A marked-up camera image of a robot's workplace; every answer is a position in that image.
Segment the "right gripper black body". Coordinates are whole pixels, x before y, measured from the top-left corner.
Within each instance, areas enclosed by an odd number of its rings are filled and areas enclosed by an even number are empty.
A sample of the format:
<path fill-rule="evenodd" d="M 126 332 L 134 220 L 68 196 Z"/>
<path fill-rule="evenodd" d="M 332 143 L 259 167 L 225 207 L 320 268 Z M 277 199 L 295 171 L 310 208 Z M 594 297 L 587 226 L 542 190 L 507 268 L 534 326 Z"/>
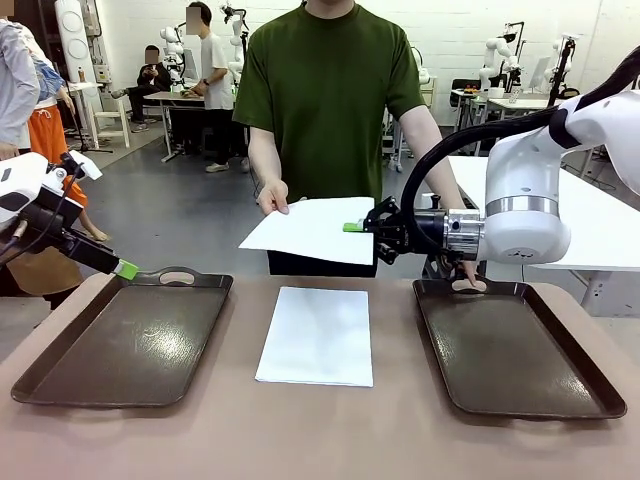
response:
<path fill-rule="evenodd" d="M 445 216 L 445 210 L 436 209 L 402 212 L 407 252 L 425 255 L 442 253 L 445 250 Z"/>

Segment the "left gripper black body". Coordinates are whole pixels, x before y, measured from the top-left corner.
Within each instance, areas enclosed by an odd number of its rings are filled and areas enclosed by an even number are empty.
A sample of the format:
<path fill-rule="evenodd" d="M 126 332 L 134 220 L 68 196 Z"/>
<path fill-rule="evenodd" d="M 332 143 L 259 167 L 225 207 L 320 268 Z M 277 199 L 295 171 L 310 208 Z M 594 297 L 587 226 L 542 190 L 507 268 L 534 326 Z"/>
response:
<path fill-rule="evenodd" d="M 62 231 L 74 230 L 73 224 L 83 210 L 75 200 L 42 187 L 37 198 L 19 214 L 19 219 L 27 222 L 19 247 L 28 247 L 29 251 L 54 247 L 62 251 Z"/>

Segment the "person's right hand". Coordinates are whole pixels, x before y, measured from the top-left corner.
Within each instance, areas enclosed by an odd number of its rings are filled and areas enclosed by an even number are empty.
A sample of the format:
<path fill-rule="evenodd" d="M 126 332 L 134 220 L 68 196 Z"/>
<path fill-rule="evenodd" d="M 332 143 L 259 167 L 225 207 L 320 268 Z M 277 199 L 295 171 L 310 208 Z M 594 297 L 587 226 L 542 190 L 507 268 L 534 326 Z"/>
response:
<path fill-rule="evenodd" d="M 274 212 L 287 215 L 289 213 L 287 195 L 288 187 L 282 180 L 269 180 L 261 189 L 257 204 L 265 216 Z"/>

